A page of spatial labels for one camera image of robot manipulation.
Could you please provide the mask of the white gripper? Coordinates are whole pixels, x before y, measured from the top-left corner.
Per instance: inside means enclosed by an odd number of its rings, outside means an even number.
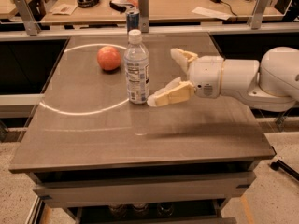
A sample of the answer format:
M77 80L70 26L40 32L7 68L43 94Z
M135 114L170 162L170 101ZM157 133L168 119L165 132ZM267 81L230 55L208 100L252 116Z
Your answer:
M153 93L147 100L151 107L181 103L194 94L201 98L217 98L220 95L221 69L224 59L221 56L203 56L187 50L170 50L171 58L187 72L189 81L175 78L164 88Z

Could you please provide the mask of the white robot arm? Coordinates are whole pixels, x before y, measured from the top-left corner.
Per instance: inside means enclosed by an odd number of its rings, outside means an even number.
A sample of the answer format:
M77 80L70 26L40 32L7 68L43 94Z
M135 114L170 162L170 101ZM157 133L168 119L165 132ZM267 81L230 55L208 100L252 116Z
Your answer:
M177 77L148 98L153 107L201 98L233 97L252 108L282 112L299 101L299 50L277 47L260 61L198 56L171 49L172 59L187 75Z

